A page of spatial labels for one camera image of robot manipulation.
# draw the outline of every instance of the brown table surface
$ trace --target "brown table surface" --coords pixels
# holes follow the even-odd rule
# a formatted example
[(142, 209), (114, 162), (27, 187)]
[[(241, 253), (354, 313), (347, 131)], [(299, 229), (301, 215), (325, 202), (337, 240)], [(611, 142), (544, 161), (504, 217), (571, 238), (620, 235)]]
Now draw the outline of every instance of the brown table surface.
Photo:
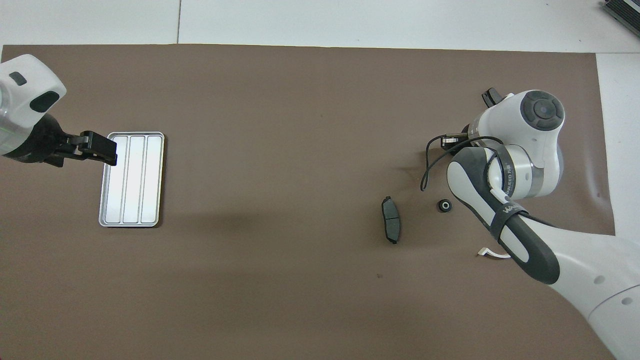
[(566, 109), (564, 176), (521, 203), (612, 234), (595, 55), (55, 45), (3, 60), (23, 53), (67, 86), (51, 111), (65, 131), (166, 135), (162, 222), (101, 227), (99, 163), (0, 159), (3, 360), (611, 358), (564, 298), (474, 255), (502, 249), (446, 163), (419, 191), (427, 140), (473, 121), (487, 88), (546, 90)]

